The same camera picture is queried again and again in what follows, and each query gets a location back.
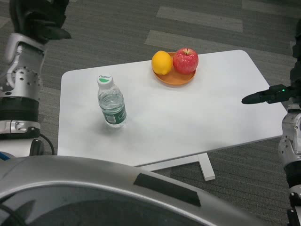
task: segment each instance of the gray carpet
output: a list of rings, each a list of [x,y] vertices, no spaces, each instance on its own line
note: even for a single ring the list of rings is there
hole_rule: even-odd
[[[295,62],[291,45],[297,18],[301,16],[300,3],[71,0],[64,28],[72,34],[72,40],[48,44],[40,102],[42,132],[57,148],[60,84],[66,71],[150,60],[161,49],[172,51],[190,46],[198,53],[243,49],[270,85],[288,85],[289,71]],[[13,27],[8,0],[0,0],[0,9],[2,56]],[[279,138],[209,153],[216,174],[214,181],[203,180],[197,163],[158,173],[203,188],[271,225],[286,225],[288,186],[278,160],[278,142]]]

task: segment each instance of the green label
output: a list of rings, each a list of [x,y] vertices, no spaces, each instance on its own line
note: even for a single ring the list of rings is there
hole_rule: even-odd
[[[101,82],[107,82],[109,80],[108,79],[99,79],[99,81],[101,81]]]
[[[116,114],[106,114],[104,113],[104,118],[109,124],[117,125],[120,124],[126,119],[127,117],[127,112],[126,112],[126,107],[124,106],[122,110]]]

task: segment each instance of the yellow lemon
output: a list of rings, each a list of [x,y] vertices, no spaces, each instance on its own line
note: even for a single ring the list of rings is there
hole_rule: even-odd
[[[171,56],[164,51],[158,51],[151,60],[151,66],[155,73],[159,75],[168,74],[173,66]]]

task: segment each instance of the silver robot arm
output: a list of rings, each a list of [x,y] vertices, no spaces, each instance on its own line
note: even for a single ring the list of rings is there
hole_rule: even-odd
[[[39,91],[41,69],[49,40],[71,38],[62,29],[69,0],[11,0],[15,32],[8,39],[0,76],[0,153],[25,157],[42,155]]]
[[[297,59],[290,71],[291,86],[271,86],[243,98],[243,104],[267,102],[269,104],[291,99],[294,105],[288,107],[288,113],[282,121],[283,135],[278,151],[289,185],[291,209],[287,211],[289,226],[301,225],[301,20],[296,29],[296,44],[293,57]]]
[[[40,136],[38,107],[45,54],[45,46],[35,40],[10,35],[4,55],[8,66],[0,77],[0,152],[15,157],[43,153],[36,137]]]

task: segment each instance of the plate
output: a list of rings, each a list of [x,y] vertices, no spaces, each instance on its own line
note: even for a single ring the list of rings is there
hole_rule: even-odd
[[[169,52],[168,54],[173,59],[175,52]],[[156,77],[161,82],[164,82],[168,85],[173,85],[173,86],[181,86],[181,85],[184,85],[184,84],[190,82],[193,79],[195,74],[196,74],[196,71],[194,71],[190,74],[180,74],[174,69],[174,66],[172,67],[170,73],[168,73],[166,75],[159,75],[159,74],[155,73]]]

